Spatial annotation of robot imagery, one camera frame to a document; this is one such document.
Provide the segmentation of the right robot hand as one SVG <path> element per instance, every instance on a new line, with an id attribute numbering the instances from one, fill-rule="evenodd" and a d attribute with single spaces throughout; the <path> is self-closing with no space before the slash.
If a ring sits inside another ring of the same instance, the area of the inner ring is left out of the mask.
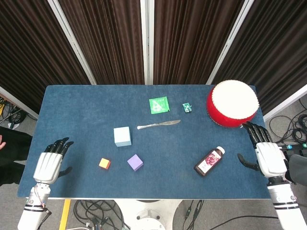
<path id="1" fill-rule="evenodd" d="M 270 181 L 283 181 L 287 172 L 285 156 L 272 138 L 268 130 L 252 122 L 242 124 L 247 131 L 257 157 L 257 163 L 246 161 L 242 154 L 237 154 L 241 164 L 247 168 L 259 171 Z"/>

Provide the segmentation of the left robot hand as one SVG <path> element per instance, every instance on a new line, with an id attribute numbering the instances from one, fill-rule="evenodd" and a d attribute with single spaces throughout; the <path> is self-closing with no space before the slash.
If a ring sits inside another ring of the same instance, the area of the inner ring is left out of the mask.
<path id="1" fill-rule="evenodd" d="M 72 171 L 72 166 L 63 171 L 60 170 L 66 152 L 74 143 L 73 141 L 67 142 L 68 140 L 69 137 L 58 139 L 40 154 L 33 176 L 37 183 L 53 184 L 58 178 Z"/>

